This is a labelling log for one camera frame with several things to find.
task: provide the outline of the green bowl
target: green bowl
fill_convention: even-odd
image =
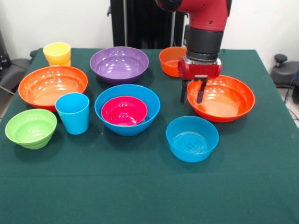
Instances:
[[[39,149],[52,138],[57,125],[56,116],[44,109],[23,111],[7,123],[5,134],[9,140],[24,148]]]

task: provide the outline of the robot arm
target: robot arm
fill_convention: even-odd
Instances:
[[[208,79],[217,78],[221,72],[218,58],[223,31],[232,0],[156,0],[164,10],[180,11],[190,15],[185,27],[184,45],[186,57],[179,60],[178,70],[183,78],[182,103],[185,101],[187,84],[191,80],[202,81],[198,103],[202,101]]]

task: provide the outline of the blue cup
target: blue cup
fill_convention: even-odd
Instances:
[[[69,134],[83,134],[89,126],[89,99],[81,93],[69,93],[60,97],[56,110]]]

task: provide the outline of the large orange bowl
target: large orange bowl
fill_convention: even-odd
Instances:
[[[83,93],[87,84],[83,71],[68,66],[51,66],[27,75],[19,85],[19,95],[33,107],[55,112],[59,97],[71,92]]]
[[[201,117],[218,123],[236,120],[248,113],[255,104],[252,90],[238,79],[220,75],[209,80],[203,100],[197,103],[201,82],[190,82],[188,101]]]

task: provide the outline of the table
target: table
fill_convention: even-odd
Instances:
[[[248,84],[256,105],[244,118],[215,124],[219,144],[197,164],[176,159],[168,147],[168,123],[196,114],[180,104],[181,81],[162,72],[160,50],[144,50],[149,68],[136,84],[160,97],[161,110],[135,137],[112,133],[95,114],[95,99],[109,87],[89,67],[96,51],[72,49],[72,65],[89,79],[85,134],[67,134],[59,120],[45,148],[13,144],[6,123],[32,108],[14,97],[0,123],[0,223],[299,223],[299,132],[256,51],[220,52],[222,74]],[[44,66],[39,50],[29,72]]]

